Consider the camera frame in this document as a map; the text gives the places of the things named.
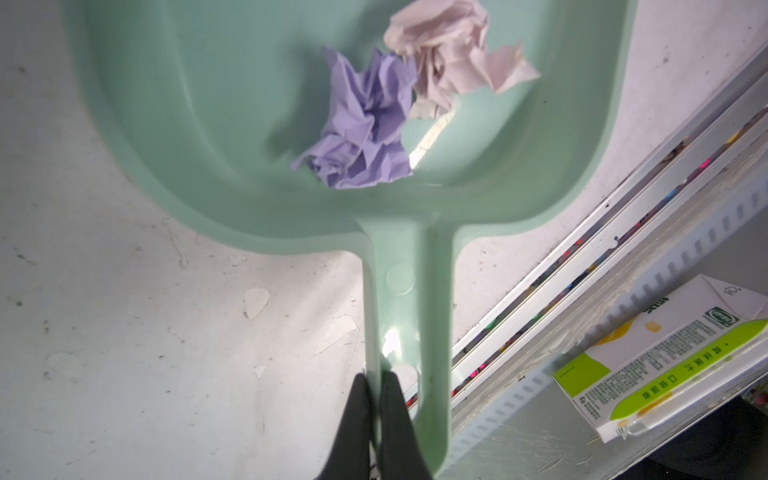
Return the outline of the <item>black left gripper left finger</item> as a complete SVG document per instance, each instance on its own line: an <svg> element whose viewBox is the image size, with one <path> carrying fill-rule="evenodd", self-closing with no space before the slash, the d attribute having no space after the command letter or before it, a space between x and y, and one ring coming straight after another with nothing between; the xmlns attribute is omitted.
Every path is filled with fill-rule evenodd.
<svg viewBox="0 0 768 480"><path fill-rule="evenodd" d="M368 480L372 401L366 376L357 374L319 480Z"/></svg>

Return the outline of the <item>green plastic dustpan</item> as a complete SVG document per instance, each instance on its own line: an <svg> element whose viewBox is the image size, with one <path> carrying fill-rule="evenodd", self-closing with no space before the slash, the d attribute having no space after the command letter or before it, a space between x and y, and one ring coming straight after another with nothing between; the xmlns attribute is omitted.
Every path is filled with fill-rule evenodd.
<svg viewBox="0 0 768 480"><path fill-rule="evenodd" d="M471 241L572 202L615 123L633 1L66 1L119 168L172 218L363 263L367 376L330 462L437 474Z"/></svg>

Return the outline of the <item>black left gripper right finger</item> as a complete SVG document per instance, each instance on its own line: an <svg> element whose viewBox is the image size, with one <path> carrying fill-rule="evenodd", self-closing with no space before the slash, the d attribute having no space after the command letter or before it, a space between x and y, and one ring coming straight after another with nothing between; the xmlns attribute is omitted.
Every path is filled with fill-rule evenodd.
<svg viewBox="0 0 768 480"><path fill-rule="evenodd" d="M384 480L431 480L422 457L403 392L394 372L382 375L379 396L381 442L377 463Z"/></svg>

